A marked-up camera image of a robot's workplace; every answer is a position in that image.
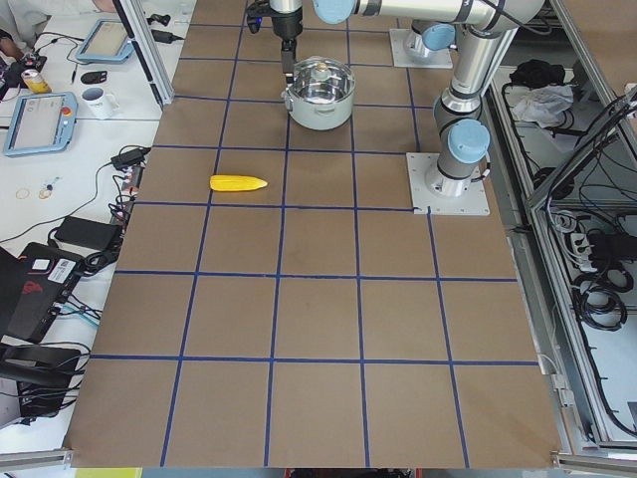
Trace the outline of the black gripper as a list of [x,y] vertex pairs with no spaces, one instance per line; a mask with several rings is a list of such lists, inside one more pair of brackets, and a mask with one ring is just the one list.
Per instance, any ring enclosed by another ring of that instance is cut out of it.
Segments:
[[275,34],[281,38],[281,63],[287,84],[295,80],[297,62],[297,37],[303,31],[302,0],[270,0],[271,9],[275,12],[272,24]]

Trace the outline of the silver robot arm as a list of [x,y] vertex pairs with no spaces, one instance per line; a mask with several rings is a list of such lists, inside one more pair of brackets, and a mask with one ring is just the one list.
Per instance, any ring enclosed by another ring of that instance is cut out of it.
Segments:
[[409,61],[422,68],[451,69],[450,48],[455,44],[453,25],[425,20],[413,20],[403,41]]
[[458,197],[485,157],[490,135],[479,122],[484,87],[500,64],[505,37],[538,13],[540,1],[315,1],[318,17],[339,24],[352,15],[408,17],[461,27],[459,58],[452,80],[439,97],[434,117],[442,151],[425,173],[428,188]]

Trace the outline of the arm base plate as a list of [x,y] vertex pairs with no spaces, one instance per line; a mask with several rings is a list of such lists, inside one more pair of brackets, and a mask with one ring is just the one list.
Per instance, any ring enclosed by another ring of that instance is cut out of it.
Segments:
[[481,172],[474,167],[465,179],[450,179],[438,170],[438,153],[406,154],[414,214],[488,216],[490,207]]
[[450,25],[435,25],[422,33],[408,29],[389,31],[393,66],[398,68],[452,69],[450,47],[455,30]]

